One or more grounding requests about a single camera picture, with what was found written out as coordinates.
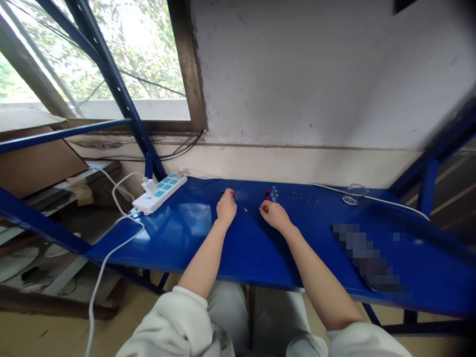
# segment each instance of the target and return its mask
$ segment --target white power strip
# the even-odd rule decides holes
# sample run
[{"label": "white power strip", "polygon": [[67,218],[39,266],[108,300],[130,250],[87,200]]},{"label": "white power strip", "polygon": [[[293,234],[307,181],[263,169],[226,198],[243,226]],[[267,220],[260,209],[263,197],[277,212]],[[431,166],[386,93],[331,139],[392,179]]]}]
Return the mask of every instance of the white power strip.
[{"label": "white power strip", "polygon": [[162,204],[177,191],[180,186],[187,182],[187,176],[182,173],[173,173],[157,184],[159,191],[150,196],[145,193],[136,199],[132,205],[145,215],[154,213]]}]

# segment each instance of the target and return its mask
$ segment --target white jacket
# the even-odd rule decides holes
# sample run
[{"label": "white jacket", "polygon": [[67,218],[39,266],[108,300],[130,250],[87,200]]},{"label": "white jacket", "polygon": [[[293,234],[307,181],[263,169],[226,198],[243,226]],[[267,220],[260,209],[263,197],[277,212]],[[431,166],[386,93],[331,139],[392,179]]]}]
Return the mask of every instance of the white jacket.
[{"label": "white jacket", "polygon": [[[226,331],[210,321],[207,305],[201,296],[174,287],[157,300],[117,356],[235,356]],[[321,338],[304,334],[289,343],[286,355],[411,357],[392,336],[369,323],[356,322],[327,334],[329,350]]]}]

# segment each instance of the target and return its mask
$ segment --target person's left hand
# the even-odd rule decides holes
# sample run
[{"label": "person's left hand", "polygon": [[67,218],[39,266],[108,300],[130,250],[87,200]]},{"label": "person's left hand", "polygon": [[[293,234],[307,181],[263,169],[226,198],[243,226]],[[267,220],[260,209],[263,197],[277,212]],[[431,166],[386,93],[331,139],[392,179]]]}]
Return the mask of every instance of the person's left hand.
[{"label": "person's left hand", "polygon": [[217,204],[217,214],[218,220],[230,226],[237,214],[237,204],[233,199],[233,190],[231,188],[227,188],[225,193],[222,195],[220,201]]}]

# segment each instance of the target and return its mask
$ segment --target glass beaker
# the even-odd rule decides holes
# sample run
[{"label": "glass beaker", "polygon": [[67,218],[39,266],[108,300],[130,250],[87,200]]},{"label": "glass beaker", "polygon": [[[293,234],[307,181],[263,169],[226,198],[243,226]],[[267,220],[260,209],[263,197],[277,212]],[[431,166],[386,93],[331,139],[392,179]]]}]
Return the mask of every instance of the glass beaker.
[{"label": "glass beaker", "polygon": [[353,183],[347,188],[347,193],[342,197],[342,200],[351,206],[355,206],[366,194],[368,194],[367,188]]}]

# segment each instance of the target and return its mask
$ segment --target pixelated area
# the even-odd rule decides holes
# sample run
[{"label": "pixelated area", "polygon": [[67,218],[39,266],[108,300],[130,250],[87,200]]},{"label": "pixelated area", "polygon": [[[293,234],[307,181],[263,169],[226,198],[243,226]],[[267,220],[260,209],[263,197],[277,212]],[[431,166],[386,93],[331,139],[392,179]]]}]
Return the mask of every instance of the pixelated area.
[{"label": "pixelated area", "polygon": [[412,293],[407,291],[407,285],[400,281],[400,276],[394,274],[394,268],[387,264],[387,259],[374,248],[372,237],[378,235],[391,240],[394,249],[399,248],[399,242],[413,236],[400,232],[400,227],[394,225],[361,225],[333,224],[334,241],[339,242],[340,250],[360,273],[367,287],[381,293],[391,300],[412,300]]}]

